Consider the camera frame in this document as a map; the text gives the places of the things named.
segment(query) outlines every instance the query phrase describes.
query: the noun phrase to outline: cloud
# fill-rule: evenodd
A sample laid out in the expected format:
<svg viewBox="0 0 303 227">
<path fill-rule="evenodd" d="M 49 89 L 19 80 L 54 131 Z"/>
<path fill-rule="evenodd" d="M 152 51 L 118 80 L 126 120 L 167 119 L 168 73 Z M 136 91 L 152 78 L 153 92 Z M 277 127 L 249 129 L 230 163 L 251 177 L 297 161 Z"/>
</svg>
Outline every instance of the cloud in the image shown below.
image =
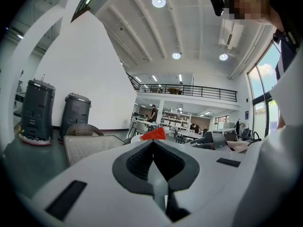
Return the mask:
<svg viewBox="0 0 303 227">
<path fill-rule="evenodd" d="M 264 78 L 266 76 L 272 76 L 275 73 L 275 70 L 273 67 L 269 64 L 264 64 L 262 66 L 258 66 L 261 76 Z M 254 80 L 259 79 L 258 71 L 257 69 L 254 69 L 250 73 L 250 78 Z"/>
</svg>

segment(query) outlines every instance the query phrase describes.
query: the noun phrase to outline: neck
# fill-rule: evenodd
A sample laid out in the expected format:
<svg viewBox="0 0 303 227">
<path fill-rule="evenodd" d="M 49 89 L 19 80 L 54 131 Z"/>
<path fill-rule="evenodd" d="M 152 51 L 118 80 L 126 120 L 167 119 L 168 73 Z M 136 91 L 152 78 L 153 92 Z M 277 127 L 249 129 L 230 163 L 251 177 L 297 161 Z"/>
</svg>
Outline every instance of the neck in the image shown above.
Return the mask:
<svg viewBox="0 0 303 227">
<path fill-rule="evenodd" d="M 279 14 L 272 7 L 270 8 L 269 20 L 273 26 L 280 30 L 280 32 L 285 31 Z"/>
</svg>

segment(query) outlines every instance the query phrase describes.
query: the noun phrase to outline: round ceiling light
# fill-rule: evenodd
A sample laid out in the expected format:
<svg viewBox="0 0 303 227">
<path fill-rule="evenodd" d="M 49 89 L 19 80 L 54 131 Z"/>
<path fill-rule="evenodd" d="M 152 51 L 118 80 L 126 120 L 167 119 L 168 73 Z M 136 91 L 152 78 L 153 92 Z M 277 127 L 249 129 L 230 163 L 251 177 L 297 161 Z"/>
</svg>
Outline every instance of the round ceiling light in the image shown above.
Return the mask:
<svg viewBox="0 0 303 227">
<path fill-rule="evenodd" d="M 163 8 L 166 4 L 165 0 L 152 0 L 151 2 L 156 8 Z"/>
<path fill-rule="evenodd" d="M 225 60 L 227 60 L 228 55 L 227 55 L 227 54 L 221 54 L 221 55 L 219 56 L 219 58 L 220 58 L 220 60 L 225 61 Z"/>
<path fill-rule="evenodd" d="M 180 55 L 180 53 L 178 53 L 178 52 L 174 52 L 173 55 L 172 55 L 172 58 L 178 60 L 178 59 L 181 58 L 181 55 Z"/>
</svg>

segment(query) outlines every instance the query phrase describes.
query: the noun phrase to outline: balcony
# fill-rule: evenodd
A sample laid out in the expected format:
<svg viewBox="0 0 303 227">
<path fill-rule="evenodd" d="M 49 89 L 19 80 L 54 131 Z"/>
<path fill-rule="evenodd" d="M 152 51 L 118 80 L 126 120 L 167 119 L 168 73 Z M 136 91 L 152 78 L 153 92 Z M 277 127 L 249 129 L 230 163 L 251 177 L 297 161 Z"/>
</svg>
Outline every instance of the balcony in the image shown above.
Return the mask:
<svg viewBox="0 0 303 227">
<path fill-rule="evenodd" d="M 159 84 L 140 84 L 130 75 L 128 75 L 128 78 L 134 89 L 140 93 L 176 94 L 237 102 L 237 92 L 232 90 L 174 84 L 161 84 L 160 87 Z"/>
</svg>

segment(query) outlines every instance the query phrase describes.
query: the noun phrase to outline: large dark gray container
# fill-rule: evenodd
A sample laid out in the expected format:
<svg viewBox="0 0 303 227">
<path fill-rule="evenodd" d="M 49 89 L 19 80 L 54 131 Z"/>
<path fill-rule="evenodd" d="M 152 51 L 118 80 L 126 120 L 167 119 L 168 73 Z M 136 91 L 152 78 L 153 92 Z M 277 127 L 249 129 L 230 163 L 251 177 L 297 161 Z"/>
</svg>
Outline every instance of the large dark gray container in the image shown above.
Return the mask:
<svg viewBox="0 0 303 227">
<path fill-rule="evenodd" d="M 84 96 L 69 93 L 65 98 L 65 107 L 60 126 L 59 140 L 63 141 L 69 127 L 76 123 L 88 123 L 91 101 Z"/>
<path fill-rule="evenodd" d="M 51 140 L 52 111 L 56 89 L 39 81 L 28 81 L 21 114 L 21 135 L 31 140 Z"/>
</svg>

